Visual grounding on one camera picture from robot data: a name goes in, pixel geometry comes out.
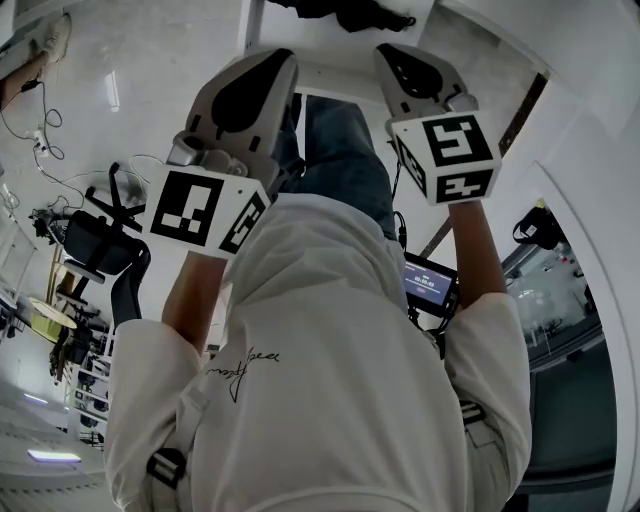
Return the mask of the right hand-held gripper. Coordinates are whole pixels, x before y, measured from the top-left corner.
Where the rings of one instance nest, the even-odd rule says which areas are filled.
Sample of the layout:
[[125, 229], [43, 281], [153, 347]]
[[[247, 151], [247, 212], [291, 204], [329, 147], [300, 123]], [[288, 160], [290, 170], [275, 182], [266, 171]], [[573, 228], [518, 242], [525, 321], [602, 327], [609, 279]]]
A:
[[499, 139], [456, 68], [392, 43], [376, 47], [374, 65], [390, 112], [386, 130], [428, 204], [488, 197], [501, 168]]

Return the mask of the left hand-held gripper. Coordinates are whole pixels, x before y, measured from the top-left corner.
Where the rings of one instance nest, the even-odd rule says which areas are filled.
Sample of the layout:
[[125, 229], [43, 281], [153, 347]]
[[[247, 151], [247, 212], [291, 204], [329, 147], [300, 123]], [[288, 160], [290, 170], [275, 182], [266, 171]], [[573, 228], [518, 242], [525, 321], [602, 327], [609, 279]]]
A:
[[231, 260], [270, 207], [272, 154], [297, 82], [288, 49], [227, 65], [196, 95], [185, 127], [155, 166], [143, 234]]

